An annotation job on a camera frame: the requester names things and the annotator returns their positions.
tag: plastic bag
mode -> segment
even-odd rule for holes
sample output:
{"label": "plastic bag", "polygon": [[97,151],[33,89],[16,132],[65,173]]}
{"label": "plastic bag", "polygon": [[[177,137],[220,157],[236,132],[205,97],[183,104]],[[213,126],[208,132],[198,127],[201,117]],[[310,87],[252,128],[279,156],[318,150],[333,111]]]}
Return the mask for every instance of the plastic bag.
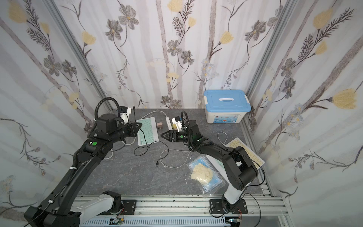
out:
{"label": "plastic bag", "polygon": [[202,154],[188,164],[191,173],[188,181],[197,181],[203,195],[214,194],[218,189],[225,185],[220,173],[209,162],[206,155]]}

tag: box label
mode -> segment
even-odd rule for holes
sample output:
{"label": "box label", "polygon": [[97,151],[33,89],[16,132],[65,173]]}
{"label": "box label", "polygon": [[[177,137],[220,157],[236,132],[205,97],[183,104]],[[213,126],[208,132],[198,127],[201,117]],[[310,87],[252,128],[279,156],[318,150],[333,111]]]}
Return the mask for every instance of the box label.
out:
{"label": "box label", "polygon": [[219,115],[214,117],[213,123],[235,123],[239,115]]}

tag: tabletop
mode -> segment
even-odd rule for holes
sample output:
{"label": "tabletop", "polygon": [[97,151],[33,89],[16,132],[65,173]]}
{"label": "tabletop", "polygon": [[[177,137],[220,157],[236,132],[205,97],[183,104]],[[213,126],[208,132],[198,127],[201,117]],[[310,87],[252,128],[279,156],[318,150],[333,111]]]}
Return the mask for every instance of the tabletop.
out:
{"label": "tabletop", "polygon": [[[180,109],[160,109],[164,111],[169,119],[180,116]],[[208,137],[211,141],[220,144],[217,133],[223,131],[228,135],[226,144],[238,137],[245,143],[242,129],[238,123],[227,124],[209,124],[205,118],[204,109],[184,109],[189,119],[195,119],[199,131],[202,135]],[[136,109],[136,119],[139,119],[155,109]],[[175,143],[164,140],[160,134],[168,131],[165,121],[165,115],[161,112],[155,112],[147,117],[155,117],[156,123],[162,122],[163,128],[158,129],[159,140],[163,141],[169,149],[188,150],[183,143]],[[134,120],[134,114],[130,116],[130,121]],[[222,142],[225,140],[225,134],[220,133]],[[129,144],[133,138],[126,138]],[[122,142],[114,144],[114,150],[123,146]],[[187,163],[197,158],[200,153],[191,152],[185,165],[177,169],[164,167],[161,163],[156,167],[156,161],[159,159],[162,151],[166,146],[160,142],[153,143],[150,149],[143,156],[135,156],[134,150],[138,147],[137,139],[134,144],[125,146],[119,151],[115,151],[112,158],[103,160],[91,173],[78,195],[99,195],[104,191],[110,190],[122,195],[199,195],[201,189],[198,183],[187,183],[191,171]],[[163,162],[168,166],[180,166],[184,163],[189,152],[170,151]],[[259,184],[256,178],[253,185]],[[216,194],[223,194],[227,185],[219,189]],[[251,194],[262,194],[260,186],[248,187],[246,192]]]}

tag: beige glove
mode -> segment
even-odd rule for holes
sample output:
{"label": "beige glove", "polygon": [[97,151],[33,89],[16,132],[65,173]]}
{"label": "beige glove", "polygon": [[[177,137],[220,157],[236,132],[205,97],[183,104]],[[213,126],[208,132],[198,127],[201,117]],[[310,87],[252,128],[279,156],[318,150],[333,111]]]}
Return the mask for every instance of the beige glove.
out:
{"label": "beige glove", "polygon": [[213,177],[213,172],[210,168],[205,167],[202,163],[197,164],[190,176],[191,179],[197,180],[202,185],[209,183]]}

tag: wall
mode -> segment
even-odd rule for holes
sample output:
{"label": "wall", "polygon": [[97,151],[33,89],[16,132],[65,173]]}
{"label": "wall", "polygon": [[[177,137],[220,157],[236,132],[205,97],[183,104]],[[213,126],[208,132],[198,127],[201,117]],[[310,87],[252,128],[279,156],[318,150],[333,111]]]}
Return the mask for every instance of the wall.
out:
{"label": "wall", "polygon": [[1,1],[0,26],[0,222],[20,226],[67,172],[100,98],[41,0]]}
{"label": "wall", "polygon": [[285,1],[55,1],[108,96],[202,108],[205,89],[246,91]]}
{"label": "wall", "polygon": [[361,226],[363,2],[298,1],[249,126],[295,226]]}

